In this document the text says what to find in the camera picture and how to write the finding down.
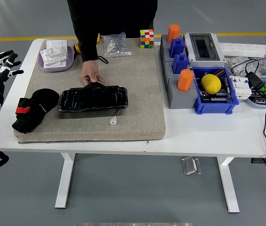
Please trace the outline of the person's right hand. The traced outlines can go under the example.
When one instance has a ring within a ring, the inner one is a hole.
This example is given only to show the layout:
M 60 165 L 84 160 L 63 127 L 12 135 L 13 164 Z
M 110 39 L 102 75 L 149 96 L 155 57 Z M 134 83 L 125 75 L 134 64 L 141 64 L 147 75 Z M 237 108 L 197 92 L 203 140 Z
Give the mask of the person's right hand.
M 105 80 L 100 76 L 97 60 L 85 61 L 82 66 L 80 77 L 84 86 L 92 82 L 98 82 L 102 85 L 105 84 Z

